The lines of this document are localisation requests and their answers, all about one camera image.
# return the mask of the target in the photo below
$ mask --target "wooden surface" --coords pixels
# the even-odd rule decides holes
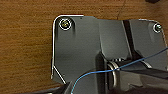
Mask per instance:
[[[61,14],[157,20],[168,39],[168,0],[0,0],[0,93],[60,86],[50,67],[52,24]]]

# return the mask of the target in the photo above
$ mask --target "screw head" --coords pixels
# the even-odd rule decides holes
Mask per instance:
[[[71,28],[71,22],[69,19],[61,19],[59,26],[61,27],[61,29],[63,30],[68,30]]]
[[[159,33],[162,31],[162,26],[160,24],[155,24],[153,29],[156,33]]]

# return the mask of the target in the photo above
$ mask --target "cable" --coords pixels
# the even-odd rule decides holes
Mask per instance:
[[[77,82],[78,82],[81,78],[83,78],[83,77],[85,77],[85,76],[87,76],[87,75],[89,75],[89,74],[112,72],[112,71],[115,71],[115,70],[117,70],[117,69],[121,69],[121,68],[127,67],[127,66],[129,66],[129,65],[132,65],[132,64],[134,64],[134,63],[137,63],[137,62],[143,61],[143,60],[145,60],[145,59],[154,57],[154,56],[156,56],[156,55],[158,55],[158,54],[161,54],[162,52],[166,51],[167,49],[168,49],[168,47],[166,47],[165,49],[161,50],[160,52],[158,52],[158,53],[156,53],[156,54],[154,54],[154,55],[151,55],[151,56],[148,56],[148,57],[145,57],[145,58],[141,58],[141,59],[135,60],[135,61],[133,61],[133,62],[131,62],[131,63],[125,64],[125,65],[123,65],[123,66],[121,66],[121,67],[119,67],[119,68],[113,69],[113,70],[95,71],[95,72],[86,73],[86,74],[80,76],[80,77],[75,81],[75,83],[74,83],[74,85],[73,85],[73,88],[72,88],[72,90],[71,90],[71,94],[73,94],[73,91],[74,91],[74,89],[75,89],[75,86],[76,86]]]

